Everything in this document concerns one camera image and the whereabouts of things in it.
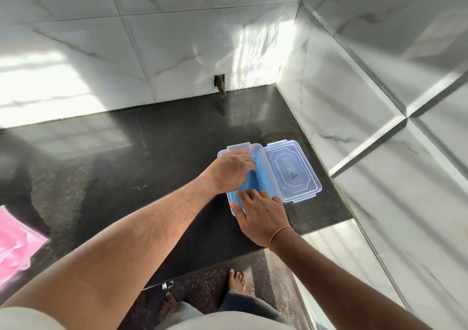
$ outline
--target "pink plastic bag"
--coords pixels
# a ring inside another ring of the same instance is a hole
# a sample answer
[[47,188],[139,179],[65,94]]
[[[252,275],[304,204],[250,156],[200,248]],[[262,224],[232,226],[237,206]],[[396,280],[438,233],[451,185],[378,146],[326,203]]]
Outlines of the pink plastic bag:
[[0,286],[16,271],[26,270],[31,257],[48,241],[0,206]]

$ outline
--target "bare foot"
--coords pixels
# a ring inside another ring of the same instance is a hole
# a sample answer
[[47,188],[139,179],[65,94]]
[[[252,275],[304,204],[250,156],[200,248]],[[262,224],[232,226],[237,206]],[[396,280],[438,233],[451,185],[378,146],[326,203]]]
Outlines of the bare foot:
[[227,280],[227,288],[228,290],[234,289],[239,292],[245,291],[245,278],[242,274],[236,272],[234,273],[233,269],[229,270],[229,278]]
[[171,292],[166,293],[166,297],[162,301],[161,309],[159,310],[158,321],[161,322],[166,318],[166,315],[171,311],[177,304],[174,295]]

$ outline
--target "plastic container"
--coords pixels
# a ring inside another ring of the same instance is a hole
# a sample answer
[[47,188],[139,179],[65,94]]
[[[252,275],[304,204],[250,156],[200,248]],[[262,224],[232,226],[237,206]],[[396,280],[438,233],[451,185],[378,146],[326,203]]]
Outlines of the plastic container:
[[[283,203],[296,203],[312,198],[322,190],[317,175],[296,141],[277,141],[266,147],[250,142],[236,144],[221,150],[218,156],[237,149],[249,150],[256,167],[256,172],[247,174],[240,191],[250,188],[265,190],[271,197],[281,198]],[[229,203],[234,201],[241,205],[236,192],[228,192],[227,199]]]

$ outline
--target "person's left hand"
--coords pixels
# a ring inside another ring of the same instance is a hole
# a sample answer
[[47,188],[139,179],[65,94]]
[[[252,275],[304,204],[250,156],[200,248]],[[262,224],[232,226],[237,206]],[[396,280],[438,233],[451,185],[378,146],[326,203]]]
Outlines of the person's left hand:
[[255,171],[255,159],[249,151],[239,149],[224,154],[213,161],[201,178],[207,178],[216,194],[238,190],[251,170]]

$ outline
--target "black countertop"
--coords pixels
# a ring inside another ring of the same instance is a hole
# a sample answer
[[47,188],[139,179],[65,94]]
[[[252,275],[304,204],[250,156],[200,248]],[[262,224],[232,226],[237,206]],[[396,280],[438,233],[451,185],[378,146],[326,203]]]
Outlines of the black countertop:
[[[321,184],[285,205],[300,234],[351,218],[274,85],[151,104],[0,131],[0,205],[50,238],[0,301],[114,221],[188,183],[226,146],[296,140]],[[215,197],[148,286],[259,247]]]

